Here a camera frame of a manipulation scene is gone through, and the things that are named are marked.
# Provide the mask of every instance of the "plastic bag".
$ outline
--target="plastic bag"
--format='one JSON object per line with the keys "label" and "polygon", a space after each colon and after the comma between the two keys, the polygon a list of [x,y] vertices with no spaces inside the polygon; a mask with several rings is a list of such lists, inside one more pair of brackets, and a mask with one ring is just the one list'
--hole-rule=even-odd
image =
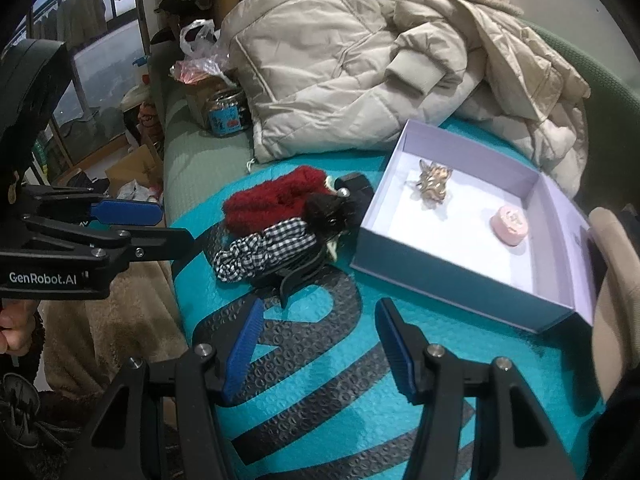
{"label": "plastic bag", "polygon": [[[193,41],[187,41],[187,34],[201,27]],[[229,52],[221,41],[215,41],[216,25],[213,20],[195,20],[180,31],[180,48],[184,52],[184,61],[176,61],[170,68],[171,76],[186,84],[195,84],[209,76],[217,76],[229,87],[236,85],[224,71],[229,70]]]}

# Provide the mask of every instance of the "beige puffer jacket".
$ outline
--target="beige puffer jacket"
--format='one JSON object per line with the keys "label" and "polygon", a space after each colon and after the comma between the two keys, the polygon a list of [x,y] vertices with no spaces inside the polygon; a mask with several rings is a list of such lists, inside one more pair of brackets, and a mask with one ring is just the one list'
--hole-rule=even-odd
{"label": "beige puffer jacket", "polygon": [[260,162],[378,148],[458,110],[573,196],[589,87],[533,30],[466,0],[243,0],[226,17]]}

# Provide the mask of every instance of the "jar label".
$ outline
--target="jar label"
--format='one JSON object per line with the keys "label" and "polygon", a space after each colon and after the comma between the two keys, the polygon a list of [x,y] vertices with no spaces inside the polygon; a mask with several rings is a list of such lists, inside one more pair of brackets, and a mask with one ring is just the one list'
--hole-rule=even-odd
{"label": "jar label", "polygon": [[214,135],[226,136],[242,130],[242,121],[238,114],[237,106],[222,108],[222,110],[211,110],[209,112],[209,123]]}

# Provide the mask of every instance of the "finger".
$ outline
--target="finger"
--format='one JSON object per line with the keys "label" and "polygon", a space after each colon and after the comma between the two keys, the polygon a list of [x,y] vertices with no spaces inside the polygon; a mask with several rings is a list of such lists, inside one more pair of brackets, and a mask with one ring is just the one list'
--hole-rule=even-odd
{"label": "finger", "polygon": [[31,334],[36,327],[36,320],[33,316],[27,322],[27,326],[20,330],[4,330],[2,334],[7,342],[9,351],[20,351],[31,339]]}
{"label": "finger", "polygon": [[0,327],[18,329],[27,325],[34,313],[32,301],[4,300],[4,309],[0,312]]}
{"label": "finger", "polygon": [[31,336],[29,336],[28,341],[25,343],[25,345],[20,348],[19,350],[7,350],[7,354],[9,355],[15,355],[16,357],[22,357],[25,356],[29,353],[29,350],[31,350],[31,344],[33,343],[33,339],[31,338]]}

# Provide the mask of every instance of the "brooch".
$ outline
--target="brooch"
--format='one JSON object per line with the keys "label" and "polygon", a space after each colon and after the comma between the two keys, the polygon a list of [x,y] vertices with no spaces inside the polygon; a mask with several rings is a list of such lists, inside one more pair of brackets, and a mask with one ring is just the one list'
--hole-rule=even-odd
{"label": "brooch", "polygon": [[420,180],[416,187],[422,199],[438,204],[444,202],[447,197],[447,180],[451,177],[453,170],[435,162],[427,164],[426,161],[420,160],[420,171]]}

